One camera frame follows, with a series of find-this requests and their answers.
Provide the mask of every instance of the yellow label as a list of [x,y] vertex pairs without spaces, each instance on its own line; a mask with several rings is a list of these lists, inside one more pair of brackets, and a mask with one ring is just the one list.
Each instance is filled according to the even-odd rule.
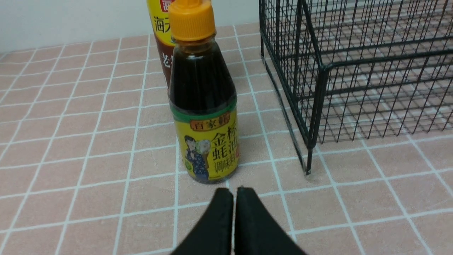
[[175,0],[147,0],[149,17],[153,24],[154,34],[159,41],[168,46],[174,46],[171,39],[168,6]]
[[207,116],[185,115],[172,108],[182,162],[191,176],[215,181],[230,175],[239,161],[236,102]]

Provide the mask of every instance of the illustration of woman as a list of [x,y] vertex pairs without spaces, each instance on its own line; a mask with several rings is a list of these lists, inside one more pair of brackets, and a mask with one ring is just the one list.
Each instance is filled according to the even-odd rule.
[[195,177],[199,180],[208,180],[209,179],[209,172],[207,171],[207,156],[209,155],[210,143],[209,148],[203,146],[202,151],[200,151],[199,145],[197,141],[191,136],[185,136],[184,140],[187,144],[187,152],[186,152],[186,159],[192,163],[193,165],[193,173]]

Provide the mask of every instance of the pink tile floor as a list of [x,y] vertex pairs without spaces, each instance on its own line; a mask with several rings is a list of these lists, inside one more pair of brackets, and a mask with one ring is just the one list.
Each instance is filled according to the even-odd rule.
[[318,145],[304,177],[257,24],[217,38],[242,158],[214,186],[179,163],[153,36],[1,55],[0,255],[168,254],[240,185],[311,255],[451,254],[453,132]]

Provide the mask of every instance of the metal wire grid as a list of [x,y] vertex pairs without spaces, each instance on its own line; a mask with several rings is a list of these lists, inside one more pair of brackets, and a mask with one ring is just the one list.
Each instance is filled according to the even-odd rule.
[[260,28],[309,161],[316,142],[452,127],[453,1],[261,0]]

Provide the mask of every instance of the dark brown sauce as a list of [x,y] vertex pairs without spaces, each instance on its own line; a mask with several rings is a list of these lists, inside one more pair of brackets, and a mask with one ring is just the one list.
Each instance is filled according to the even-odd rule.
[[170,103],[188,115],[221,111],[236,101],[236,89],[218,44],[176,46],[173,52]]

